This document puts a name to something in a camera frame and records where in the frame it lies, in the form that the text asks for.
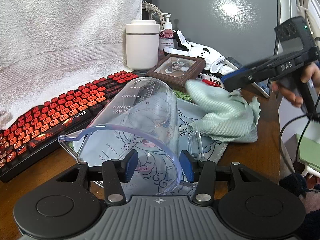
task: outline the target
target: mechanical keyboard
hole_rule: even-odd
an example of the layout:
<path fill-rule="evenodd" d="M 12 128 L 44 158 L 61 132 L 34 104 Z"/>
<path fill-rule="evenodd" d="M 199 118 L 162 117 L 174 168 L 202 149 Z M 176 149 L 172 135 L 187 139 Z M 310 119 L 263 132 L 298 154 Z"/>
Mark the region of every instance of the mechanical keyboard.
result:
<path fill-rule="evenodd" d="M 120 71 L 70 90 L 20 116 L 0 130 L 0 180 L 8 182 L 60 147 L 59 135 L 86 128 L 92 119 L 132 79 Z"/>

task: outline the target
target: hand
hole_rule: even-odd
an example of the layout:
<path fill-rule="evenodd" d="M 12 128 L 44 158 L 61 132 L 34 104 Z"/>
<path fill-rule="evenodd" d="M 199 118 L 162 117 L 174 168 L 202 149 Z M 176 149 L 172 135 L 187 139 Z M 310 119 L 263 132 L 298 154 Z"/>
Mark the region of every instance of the hand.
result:
<path fill-rule="evenodd" d="M 302 83 L 307 83 L 309 79 L 312 79 L 317 94 L 320 92 L 320 69 L 315 63 L 311 63 L 310 65 L 306 66 L 301 75 Z M 296 96 L 290 90 L 284 88 L 281 84 L 272 82 L 271 89 L 273 92 L 279 91 L 293 106 L 301 107 L 303 104 L 302 97 Z"/>

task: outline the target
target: dark fuzzy fabric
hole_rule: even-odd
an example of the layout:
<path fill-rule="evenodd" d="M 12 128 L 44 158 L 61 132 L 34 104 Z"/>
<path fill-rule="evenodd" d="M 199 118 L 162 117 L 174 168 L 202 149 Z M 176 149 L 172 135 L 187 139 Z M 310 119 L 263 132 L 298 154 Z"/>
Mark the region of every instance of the dark fuzzy fabric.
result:
<path fill-rule="evenodd" d="M 307 189 L 307 182 L 304 177 L 299 173 L 290 174 L 279 181 L 279 186 L 290 191 L 292 194 L 306 196 L 306 192 L 310 191 Z"/>
<path fill-rule="evenodd" d="M 307 214 L 296 234 L 303 240 L 318 240 L 320 238 L 320 211 L 312 211 Z"/>

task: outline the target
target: measuring cup handle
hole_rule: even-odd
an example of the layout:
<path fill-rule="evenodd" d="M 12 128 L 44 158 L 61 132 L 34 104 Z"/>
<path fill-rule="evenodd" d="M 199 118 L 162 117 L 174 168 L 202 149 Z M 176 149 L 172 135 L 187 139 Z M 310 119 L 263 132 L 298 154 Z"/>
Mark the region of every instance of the measuring cup handle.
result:
<path fill-rule="evenodd" d="M 204 152 L 203 152 L 203 148 L 202 148 L 201 134 L 197 130 L 192 130 L 190 132 L 190 134 L 189 134 L 189 137 L 188 137 L 188 152 L 190 154 L 192 154 L 191 139 L 192 139 L 193 136 L 196 137 L 196 141 L 197 141 L 197 144 L 198 144 L 198 149 L 199 149 L 198 157 L 199 157 L 199 160 L 200 161 L 204 161 L 205 158 L 204 158 Z"/>

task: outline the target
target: wooden desk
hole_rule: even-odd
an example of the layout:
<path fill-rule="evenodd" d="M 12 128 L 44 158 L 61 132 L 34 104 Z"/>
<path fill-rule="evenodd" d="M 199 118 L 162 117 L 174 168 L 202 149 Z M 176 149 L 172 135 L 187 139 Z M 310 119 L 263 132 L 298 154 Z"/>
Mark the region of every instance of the wooden desk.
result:
<path fill-rule="evenodd" d="M 253 94 L 243 92 L 251 101 Z M 240 162 L 263 176 L 278 183 L 280 154 L 278 150 L 279 118 L 276 98 L 269 100 L 259 97 L 261 113 L 258 125 L 258 141 L 249 144 L 229 144 L 219 164 L 229 165 Z M 59 174 L 75 164 L 75 160 L 62 148 L 45 157 L 8 183 L 0 182 L 0 239 L 16 240 L 20 237 L 13 220 L 13 207 L 25 193 Z M 102 189 L 92 184 L 91 191 L 103 198 Z M 226 183 L 217 183 L 215 198 L 221 198 L 227 192 Z"/>

